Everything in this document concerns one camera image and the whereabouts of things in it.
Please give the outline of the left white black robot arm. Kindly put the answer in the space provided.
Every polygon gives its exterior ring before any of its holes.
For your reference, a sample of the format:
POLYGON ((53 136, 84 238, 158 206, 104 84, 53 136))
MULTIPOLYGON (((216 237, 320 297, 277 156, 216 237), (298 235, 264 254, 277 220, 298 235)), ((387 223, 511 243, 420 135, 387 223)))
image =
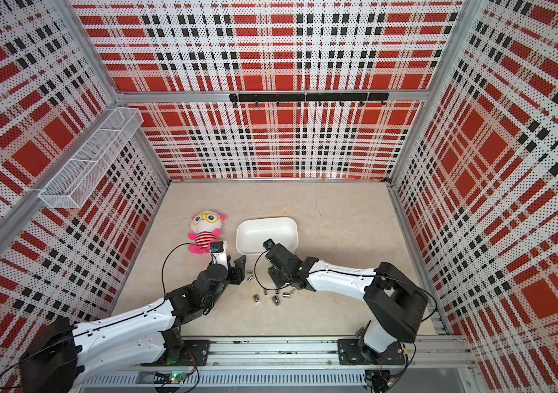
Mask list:
POLYGON ((241 284, 246 261, 212 263, 193 283, 107 319, 73 324, 57 318, 21 355, 21 390, 70 392, 108 371, 178 355, 180 327, 209 314, 228 286, 241 284))

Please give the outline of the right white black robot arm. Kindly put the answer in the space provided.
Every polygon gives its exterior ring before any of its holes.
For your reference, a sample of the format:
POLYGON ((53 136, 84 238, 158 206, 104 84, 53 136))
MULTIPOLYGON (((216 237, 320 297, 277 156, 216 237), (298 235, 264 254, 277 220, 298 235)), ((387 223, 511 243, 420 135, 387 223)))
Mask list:
POLYGON ((318 258, 300 260, 280 243, 264 242, 268 274, 277 289, 328 292, 363 301, 373 314, 357 339, 339 341, 343 365, 402 365, 404 344, 416 341, 429 293, 396 266, 375 269, 332 265, 318 258))

